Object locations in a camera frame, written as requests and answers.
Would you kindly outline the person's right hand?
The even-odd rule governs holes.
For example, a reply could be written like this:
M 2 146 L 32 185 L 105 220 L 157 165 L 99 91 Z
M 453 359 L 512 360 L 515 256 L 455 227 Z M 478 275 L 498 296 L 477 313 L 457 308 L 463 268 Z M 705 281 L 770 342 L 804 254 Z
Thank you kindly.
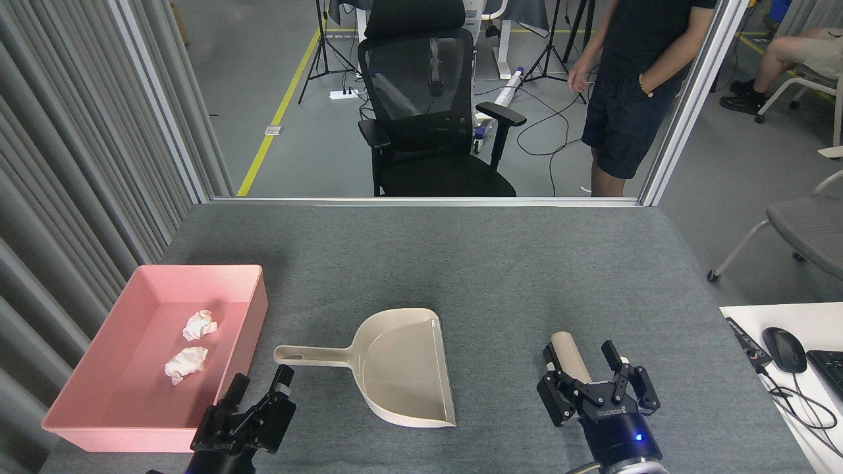
M 582 58 L 570 69 L 567 75 L 567 87 L 571 93 L 584 93 L 588 86 L 592 84 L 592 81 L 589 80 L 591 66 L 591 59 Z

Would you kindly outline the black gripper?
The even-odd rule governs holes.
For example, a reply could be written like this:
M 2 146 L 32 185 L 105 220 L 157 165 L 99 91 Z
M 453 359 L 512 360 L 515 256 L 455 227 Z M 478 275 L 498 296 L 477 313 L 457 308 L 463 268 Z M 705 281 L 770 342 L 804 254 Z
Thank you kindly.
M 558 352 L 551 343 L 545 346 L 543 356 L 548 370 L 537 390 L 552 423 L 558 428 L 578 412 L 599 470 L 662 469 L 663 454 L 644 417 L 661 407 L 647 370 L 626 362 L 612 341 L 604 341 L 601 351 L 614 371 L 609 382 L 611 395 L 605 398 L 605 405 L 611 403 L 619 408 L 596 406 L 596 392 L 588 385 L 592 381 L 590 374 L 576 347 L 562 347 Z M 629 385 L 635 392 L 636 405 L 644 409 L 641 414 L 635 403 L 626 403 Z
M 293 368 L 280 364 L 270 389 L 251 408 L 250 443 L 270 454 L 277 453 L 297 408 L 289 398 L 293 375 Z M 196 452 L 186 473 L 256 473 L 252 463 L 254 451 L 233 454 L 236 436 L 232 432 L 240 425 L 234 422 L 234 416 L 249 383 L 248 376 L 236 374 L 224 396 L 204 412 L 190 444 L 190 449 Z

